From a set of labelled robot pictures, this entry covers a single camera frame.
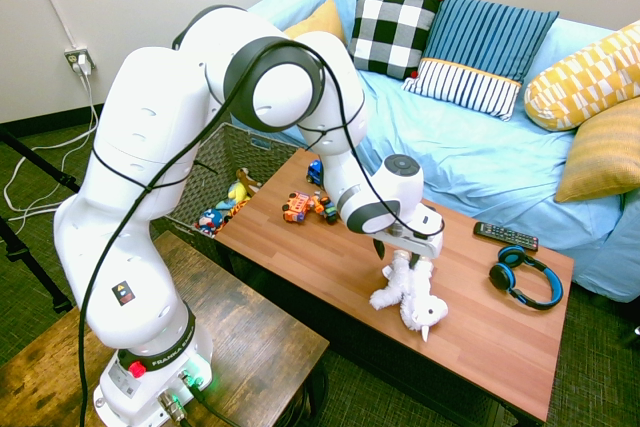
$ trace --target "wooden table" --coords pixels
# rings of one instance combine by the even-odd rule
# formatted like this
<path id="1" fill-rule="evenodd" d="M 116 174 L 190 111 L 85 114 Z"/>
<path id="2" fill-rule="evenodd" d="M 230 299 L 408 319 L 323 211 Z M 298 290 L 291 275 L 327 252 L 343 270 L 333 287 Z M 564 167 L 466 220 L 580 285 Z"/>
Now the wooden table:
<path id="1" fill-rule="evenodd" d="M 305 181 L 314 158 L 298 151 L 216 240 L 474 384 L 508 406 L 523 423 L 544 423 L 573 260 L 540 248 L 535 257 L 558 274 L 565 296 L 551 310 L 533 310 L 489 281 L 489 270 L 503 245 L 475 237 L 473 219 L 425 201 L 446 222 L 444 247 L 434 260 L 432 293 L 447 302 L 449 314 L 430 329 L 424 343 L 419 333 L 405 327 L 398 306 L 376 311 L 369 304 L 371 294 L 387 284 L 381 269 L 391 261 L 389 246 L 381 261 L 371 238 L 349 232 L 342 222 L 329 226 L 313 212 L 302 224 L 283 220 L 282 205 L 290 192 L 310 194 L 316 188 Z M 520 267 L 516 278 L 525 294 L 539 301 L 551 299 L 549 283 L 540 272 Z"/>
<path id="2" fill-rule="evenodd" d="M 273 425 L 328 342 L 173 234 L 155 245 L 196 321 L 213 336 L 208 401 L 243 427 Z M 1 426 L 78 425 L 78 317 L 77 309 L 69 312 L 0 368 Z M 113 351 L 90 332 L 85 352 L 92 396 Z M 195 400 L 186 410 L 193 425 L 227 425 Z M 86 425 L 103 425 L 91 403 Z"/>

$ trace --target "blue couch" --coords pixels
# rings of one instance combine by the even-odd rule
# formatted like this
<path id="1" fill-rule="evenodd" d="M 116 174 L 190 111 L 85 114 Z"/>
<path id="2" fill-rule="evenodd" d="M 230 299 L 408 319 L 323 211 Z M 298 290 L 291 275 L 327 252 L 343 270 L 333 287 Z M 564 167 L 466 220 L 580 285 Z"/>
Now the blue couch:
<path id="1" fill-rule="evenodd" d="M 324 1 L 263 0 L 249 10 L 284 30 Z M 348 42 L 356 0 L 334 1 Z M 358 146 L 361 160 L 374 172 L 390 154 L 410 155 L 424 170 L 425 198 L 478 220 L 536 235 L 541 245 L 575 259 L 576 283 L 615 301 L 633 300 L 640 295 L 640 192 L 555 202 L 575 131 L 549 132 L 536 126 L 523 104 L 525 87 L 536 74 L 608 33 L 556 20 L 508 122 L 405 92 L 399 80 L 360 71 L 369 111 L 367 137 Z M 272 135 L 304 145 L 297 128 Z"/>

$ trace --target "basket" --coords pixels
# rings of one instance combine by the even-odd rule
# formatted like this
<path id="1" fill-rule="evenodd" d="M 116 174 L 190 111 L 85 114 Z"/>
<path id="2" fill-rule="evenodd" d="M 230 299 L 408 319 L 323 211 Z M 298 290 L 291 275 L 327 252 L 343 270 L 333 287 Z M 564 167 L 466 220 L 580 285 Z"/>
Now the basket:
<path id="1" fill-rule="evenodd" d="M 297 149 L 229 123 L 220 124 L 200 145 L 180 203 L 171 214 L 154 220 L 153 228 L 158 233 L 170 230 L 220 264 L 215 242 L 194 225 L 202 212 L 227 198 L 239 168 L 246 167 L 254 180 L 264 184 Z"/>

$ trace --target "blue headphones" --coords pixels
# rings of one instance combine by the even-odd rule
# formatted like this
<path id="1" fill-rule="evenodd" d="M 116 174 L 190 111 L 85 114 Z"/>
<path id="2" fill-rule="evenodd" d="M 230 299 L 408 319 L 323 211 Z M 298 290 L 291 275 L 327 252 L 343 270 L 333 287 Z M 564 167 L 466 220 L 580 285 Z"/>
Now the blue headphones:
<path id="1" fill-rule="evenodd" d="M 549 279 L 552 292 L 551 300 L 549 302 L 536 302 L 531 297 L 527 297 L 520 290 L 515 288 L 516 276 L 512 269 L 515 269 L 523 262 L 526 265 L 535 267 L 542 272 L 547 279 Z M 500 250 L 498 253 L 498 263 L 491 267 L 489 279 L 497 289 L 505 290 L 519 302 L 538 310 L 550 309 L 560 302 L 563 295 L 562 282 L 560 282 L 556 273 L 539 260 L 527 255 L 524 248 L 519 245 L 509 245 Z"/>

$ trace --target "red button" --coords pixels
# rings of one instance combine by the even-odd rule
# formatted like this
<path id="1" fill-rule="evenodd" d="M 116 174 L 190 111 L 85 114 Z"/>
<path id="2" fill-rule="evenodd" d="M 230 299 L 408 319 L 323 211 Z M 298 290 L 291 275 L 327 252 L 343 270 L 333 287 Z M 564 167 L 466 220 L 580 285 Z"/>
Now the red button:
<path id="1" fill-rule="evenodd" d="M 129 372 L 131 372 L 131 375 L 133 375 L 136 379 L 138 377 L 142 377 L 142 374 L 144 374 L 146 371 L 147 368 L 142 365 L 139 360 L 136 360 L 129 366 Z"/>

